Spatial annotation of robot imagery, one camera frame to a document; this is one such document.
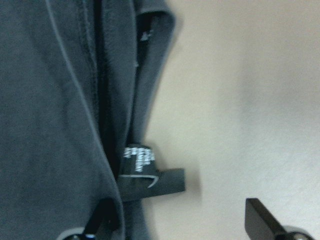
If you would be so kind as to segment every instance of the garment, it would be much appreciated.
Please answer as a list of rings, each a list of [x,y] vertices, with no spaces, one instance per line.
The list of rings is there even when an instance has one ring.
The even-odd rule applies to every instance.
[[[141,143],[174,28],[161,0],[4,1],[0,239],[56,239],[114,200],[113,240],[149,239],[117,172]]]

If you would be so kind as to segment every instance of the dark gray fabric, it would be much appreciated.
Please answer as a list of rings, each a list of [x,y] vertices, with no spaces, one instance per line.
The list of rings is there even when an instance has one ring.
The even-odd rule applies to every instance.
[[[141,202],[123,206],[115,176],[125,145],[143,139],[174,19],[157,0],[102,1],[100,18],[96,8],[1,4],[0,239],[55,239],[84,227],[103,198],[120,219],[113,240],[149,239]],[[136,15],[150,11],[154,37],[137,74]]]

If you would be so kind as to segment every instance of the clothing tag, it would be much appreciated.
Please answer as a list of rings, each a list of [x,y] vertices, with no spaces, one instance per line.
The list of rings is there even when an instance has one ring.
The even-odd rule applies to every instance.
[[[118,187],[124,202],[185,190],[183,169],[158,171],[150,147],[130,144],[124,150],[118,176]]]

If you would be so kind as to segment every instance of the gray cloth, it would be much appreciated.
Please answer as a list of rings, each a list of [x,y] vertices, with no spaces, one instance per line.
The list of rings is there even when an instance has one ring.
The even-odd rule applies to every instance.
[[[56,239],[103,198],[120,220],[111,239],[149,239],[116,178],[126,144],[143,139],[174,18],[161,0],[97,2],[1,3],[0,239]]]

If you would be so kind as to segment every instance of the beige surface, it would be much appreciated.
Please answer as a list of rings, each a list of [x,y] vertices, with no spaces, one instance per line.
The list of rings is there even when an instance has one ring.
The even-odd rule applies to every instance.
[[[246,197],[320,239],[320,1],[170,0],[146,135],[187,192],[144,200],[154,240],[248,240]]]

